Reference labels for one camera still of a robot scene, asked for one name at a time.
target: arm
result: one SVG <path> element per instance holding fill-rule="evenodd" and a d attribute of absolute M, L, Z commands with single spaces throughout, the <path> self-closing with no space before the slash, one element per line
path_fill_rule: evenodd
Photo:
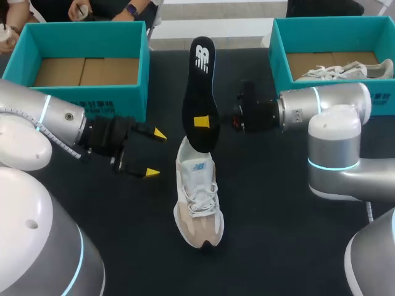
<path fill-rule="evenodd" d="M 30 16 L 30 3 L 28 1 L 11 3 L 7 13 L 7 25 L 20 34 L 23 26 Z"/>
<path fill-rule="evenodd" d="M 137 9 L 137 12 L 140 14 L 146 8 L 146 6 L 150 3 L 150 0 L 131 0 L 130 4 L 134 5 Z M 130 13 L 124 9 L 116 15 L 112 20 L 114 21 L 133 21 L 135 20 L 134 16 L 130 15 Z"/>

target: black insole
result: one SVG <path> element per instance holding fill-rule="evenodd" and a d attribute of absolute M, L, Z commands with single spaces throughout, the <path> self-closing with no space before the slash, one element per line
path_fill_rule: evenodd
<path fill-rule="evenodd" d="M 183 127 L 192 147 L 213 151 L 220 134 L 220 115 L 212 94 L 215 47 L 208 37 L 198 37 L 189 52 L 189 74 L 182 110 Z M 196 127 L 195 117 L 209 116 L 210 128 Z"/>

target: black table surface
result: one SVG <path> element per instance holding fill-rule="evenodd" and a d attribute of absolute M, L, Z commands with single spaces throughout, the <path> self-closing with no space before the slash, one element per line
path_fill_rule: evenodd
<path fill-rule="evenodd" d="M 183 240 L 173 207 L 188 56 L 151 52 L 147 121 L 168 140 L 136 135 L 127 149 L 127 160 L 158 168 L 159 177 L 117 176 L 108 159 L 84 165 L 56 148 L 50 165 L 32 174 L 100 251 L 105 295 L 351 295 L 343 256 L 367 224 L 365 204 L 331 202 L 309 191 L 306 131 L 243 134 L 223 127 L 212 153 L 223 239 L 210 252 Z M 262 99 L 275 97 L 267 50 L 218 51 L 214 95 L 221 112 L 231 110 L 242 79 L 255 81 Z M 370 120 L 361 156 L 395 157 L 394 126 L 395 118 Z M 391 207 L 374 203 L 373 213 Z"/>

